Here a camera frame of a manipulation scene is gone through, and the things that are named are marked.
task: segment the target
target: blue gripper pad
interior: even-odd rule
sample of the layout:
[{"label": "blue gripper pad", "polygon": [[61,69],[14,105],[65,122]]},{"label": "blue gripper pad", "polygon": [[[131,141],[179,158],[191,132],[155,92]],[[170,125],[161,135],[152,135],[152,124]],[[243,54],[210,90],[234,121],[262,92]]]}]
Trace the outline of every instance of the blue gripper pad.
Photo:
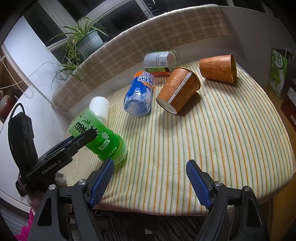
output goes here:
[{"label": "blue gripper pad", "polygon": [[186,164],[186,174],[200,204],[205,206],[208,210],[211,209],[210,192],[190,161]]},{"label": "blue gripper pad", "polygon": [[104,192],[109,184],[109,181],[114,172],[114,162],[113,160],[109,160],[109,163],[106,165],[105,169],[103,170],[102,174],[99,176],[96,184],[91,190],[91,200],[89,201],[92,207],[99,204]]}]

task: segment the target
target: striped tablecloth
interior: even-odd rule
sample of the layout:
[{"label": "striped tablecloth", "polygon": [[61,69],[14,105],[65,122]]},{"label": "striped tablecloth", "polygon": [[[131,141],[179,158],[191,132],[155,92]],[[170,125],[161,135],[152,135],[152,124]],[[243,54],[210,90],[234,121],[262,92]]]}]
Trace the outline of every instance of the striped tablecloth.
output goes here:
[{"label": "striped tablecloth", "polygon": [[[129,86],[108,97],[108,126],[127,142],[129,152],[126,161],[115,167],[96,208],[157,215],[205,214],[186,176],[190,159],[228,187],[249,185],[260,203],[293,177],[295,158],[287,132],[261,87],[239,67],[234,86],[205,80],[198,62],[184,67],[198,75],[202,86],[178,115],[155,101],[165,77],[155,79],[151,111],[144,117],[123,110]],[[62,172],[68,185],[73,185],[101,163],[83,147]]]}]

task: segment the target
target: white wall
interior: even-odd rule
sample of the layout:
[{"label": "white wall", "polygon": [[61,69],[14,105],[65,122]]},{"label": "white wall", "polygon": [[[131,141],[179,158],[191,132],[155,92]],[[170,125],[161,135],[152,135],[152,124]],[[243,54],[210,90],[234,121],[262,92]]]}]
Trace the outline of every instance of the white wall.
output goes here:
[{"label": "white wall", "polygon": [[[26,76],[31,75],[42,63],[47,61],[59,64],[24,17],[20,18],[13,27],[4,44]],[[34,89],[31,99],[22,95],[18,100],[23,104],[26,115],[32,119],[34,143],[38,156],[62,141],[70,124],[70,120],[60,112],[56,112],[51,105],[52,94],[60,86],[56,81],[51,86],[56,70],[57,65],[47,63],[29,78],[46,98]],[[32,95],[29,88],[26,93],[29,96]],[[15,113],[17,114],[20,110],[21,108],[18,107]],[[9,117],[0,132],[0,197],[15,207],[29,212],[30,207],[26,200],[21,201],[15,187],[19,170],[8,146],[8,119]]]},{"label": "white wall", "polygon": [[60,62],[46,48],[25,17],[21,17],[18,20],[7,36],[4,45],[10,56],[26,76],[30,76],[45,62],[55,63],[44,64],[30,77],[30,81],[51,102],[54,91],[61,86],[60,80],[54,80],[52,84]]}]

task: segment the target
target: white bottle cap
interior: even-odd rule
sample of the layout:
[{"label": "white bottle cap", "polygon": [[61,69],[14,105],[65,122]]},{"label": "white bottle cap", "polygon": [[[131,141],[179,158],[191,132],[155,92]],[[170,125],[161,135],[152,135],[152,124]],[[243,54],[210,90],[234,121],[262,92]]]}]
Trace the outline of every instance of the white bottle cap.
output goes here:
[{"label": "white bottle cap", "polygon": [[106,98],[102,96],[94,97],[89,103],[89,108],[105,125],[108,124],[110,103]]}]

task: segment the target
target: plant pot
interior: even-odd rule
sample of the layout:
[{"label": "plant pot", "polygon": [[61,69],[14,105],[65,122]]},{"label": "plant pot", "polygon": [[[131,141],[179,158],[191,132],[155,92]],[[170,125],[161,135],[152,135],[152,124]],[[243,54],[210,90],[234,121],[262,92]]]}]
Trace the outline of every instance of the plant pot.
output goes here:
[{"label": "plant pot", "polygon": [[97,31],[92,31],[85,35],[77,44],[76,50],[87,58],[103,45],[103,41]]}]

